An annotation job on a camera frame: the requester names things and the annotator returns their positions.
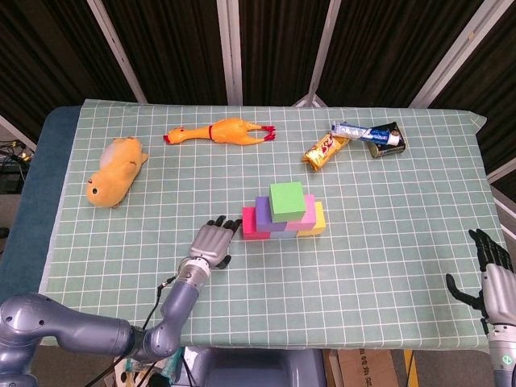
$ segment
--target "pink foam block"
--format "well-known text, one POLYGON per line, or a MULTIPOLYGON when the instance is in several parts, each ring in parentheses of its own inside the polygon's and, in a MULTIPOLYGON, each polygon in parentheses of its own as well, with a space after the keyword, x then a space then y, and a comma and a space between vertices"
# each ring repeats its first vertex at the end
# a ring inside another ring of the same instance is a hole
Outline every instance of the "pink foam block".
POLYGON ((275 223, 271 216, 268 196, 256 197, 256 230, 258 232, 285 231, 287 222, 275 223))
POLYGON ((256 208, 244 207, 242 209, 242 235, 245 240, 269 239, 270 232, 256 231, 256 208))
POLYGON ((308 231, 314 228, 317 222, 315 214, 315 196, 305 195, 306 212, 301 220, 287 222, 285 231, 308 231))

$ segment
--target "candy bar wrapper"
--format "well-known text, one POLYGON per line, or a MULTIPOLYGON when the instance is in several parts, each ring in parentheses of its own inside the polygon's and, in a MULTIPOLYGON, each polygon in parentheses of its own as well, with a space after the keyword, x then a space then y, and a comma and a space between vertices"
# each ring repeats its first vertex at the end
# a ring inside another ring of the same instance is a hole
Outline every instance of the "candy bar wrapper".
POLYGON ((318 171, 348 142, 349 139, 345 137, 334 137, 331 133, 328 133, 305 153, 302 160, 309 163, 315 171, 318 171))

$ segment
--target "black curtain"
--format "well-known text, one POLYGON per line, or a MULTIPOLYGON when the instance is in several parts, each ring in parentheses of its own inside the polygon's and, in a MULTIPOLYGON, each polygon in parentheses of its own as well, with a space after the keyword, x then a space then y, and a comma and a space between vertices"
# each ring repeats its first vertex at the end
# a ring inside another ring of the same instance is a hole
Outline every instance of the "black curtain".
POLYGON ((2 0, 0 43, 0 112, 34 141, 58 106, 135 101, 85 0, 2 0))
POLYGON ((239 0, 243 104, 292 106, 310 86, 329 0, 239 0))
POLYGON ((104 0, 151 103, 226 105, 216 0, 104 0))
MULTIPOLYGON (((476 135, 487 173, 516 157, 516 3, 431 107, 472 110, 487 117, 476 135)), ((500 191, 514 196, 514 191, 500 191)))
POLYGON ((343 0, 317 95, 407 107, 481 3, 343 0))

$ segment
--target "orange plush hamster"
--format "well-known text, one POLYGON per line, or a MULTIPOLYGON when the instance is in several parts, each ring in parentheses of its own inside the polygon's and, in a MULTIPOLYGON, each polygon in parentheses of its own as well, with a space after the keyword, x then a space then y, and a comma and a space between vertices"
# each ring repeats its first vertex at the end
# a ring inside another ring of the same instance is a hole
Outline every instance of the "orange plush hamster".
POLYGON ((86 197, 95 206, 117 206, 147 159, 136 138, 113 140, 100 158, 100 169, 86 184, 86 197))

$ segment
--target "rubber chicken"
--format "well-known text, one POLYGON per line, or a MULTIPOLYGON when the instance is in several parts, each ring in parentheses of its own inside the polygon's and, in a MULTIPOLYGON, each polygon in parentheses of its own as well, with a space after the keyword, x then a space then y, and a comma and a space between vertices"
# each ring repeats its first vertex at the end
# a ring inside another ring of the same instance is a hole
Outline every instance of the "rubber chicken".
POLYGON ((223 119, 213 125, 199 127, 198 129, 186 130, 184 127, 176 127, 171 129, 163 138, 167 144, 179 144, 186 139, 212 139, 215 143, 251 145, 275 139, 275 130, 275 127, 257 125, 242 119, 223 119), (263 139, 248 135, 248 131, 260 129, 268 131, 263 139))
POLYGON ((86 197, 95 206, 116 207, 147 159, 134 137, 114 139, 100 158, 100 169, 88 179, 86 197))

